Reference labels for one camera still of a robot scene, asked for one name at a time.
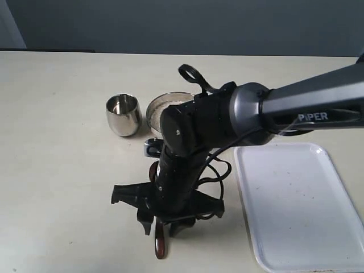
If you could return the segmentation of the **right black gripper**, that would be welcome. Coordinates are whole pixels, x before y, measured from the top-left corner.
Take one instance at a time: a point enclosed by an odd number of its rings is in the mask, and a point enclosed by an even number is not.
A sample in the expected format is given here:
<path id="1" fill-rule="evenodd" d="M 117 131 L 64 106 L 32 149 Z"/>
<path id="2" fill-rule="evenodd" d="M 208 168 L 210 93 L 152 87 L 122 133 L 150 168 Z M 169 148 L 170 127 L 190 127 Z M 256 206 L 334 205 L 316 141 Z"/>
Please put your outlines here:
<path id="1" fill-rule="evenodd" d="M 111 203 L 124 202 L 137 208 L 137 221 L 145 235 L 150 235 L 154 217 L 172 222 L 169 235 L 176 236 L 192 228 L 196 217 L 215 214 L 221 218 L 224 202 L 196 189 L 209 151 L 200 151 L 186 158 L 163 148 L 154 181 L 130 185 L 115 185 Z"/>

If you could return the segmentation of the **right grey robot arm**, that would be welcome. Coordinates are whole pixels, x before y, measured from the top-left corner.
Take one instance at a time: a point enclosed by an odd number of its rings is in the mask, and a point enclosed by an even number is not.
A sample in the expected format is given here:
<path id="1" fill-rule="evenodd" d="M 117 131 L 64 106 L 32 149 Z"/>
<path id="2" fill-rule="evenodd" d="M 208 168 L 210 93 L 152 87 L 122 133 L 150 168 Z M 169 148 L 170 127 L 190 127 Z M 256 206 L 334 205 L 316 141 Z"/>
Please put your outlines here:
<path id="1" fill-rule="evenodd" d="M 277 89 L 228 82 L 216 89 L 194 67 L 180 75 L 201 87 L 194 99 L 162 111 L 157 161 L 147 183 L 115 185 L 111 202 L 137 209 L 146 233 L 154 219 L 170 233 L 224 213 L 222 198 L 198 190 L 225 176 L 202 177 L 212 160 L 235 146 L 259 146 L 276 135 L 363 127 L 363 58 L 347 67 Z"/>

